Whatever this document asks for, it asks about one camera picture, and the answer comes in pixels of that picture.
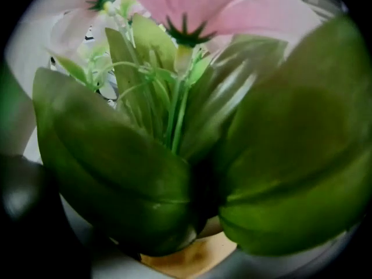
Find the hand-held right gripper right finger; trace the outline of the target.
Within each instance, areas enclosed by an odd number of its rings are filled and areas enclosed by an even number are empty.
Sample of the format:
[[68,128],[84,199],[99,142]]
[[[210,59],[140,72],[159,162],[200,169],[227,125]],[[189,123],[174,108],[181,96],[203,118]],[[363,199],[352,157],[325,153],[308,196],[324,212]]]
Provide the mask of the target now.
[[209,278],[308,278],[329,265],[348,245],[358,225],[315,248],[286,256],[254,256],[236,249]]

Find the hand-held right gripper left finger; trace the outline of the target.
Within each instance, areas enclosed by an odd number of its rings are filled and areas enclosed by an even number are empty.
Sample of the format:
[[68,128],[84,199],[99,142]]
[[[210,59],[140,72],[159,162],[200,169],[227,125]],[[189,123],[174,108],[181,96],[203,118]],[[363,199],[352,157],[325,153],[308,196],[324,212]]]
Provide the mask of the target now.
[[123,253],[61,197],[68,222],[92,261],[92,278],[169,278]]

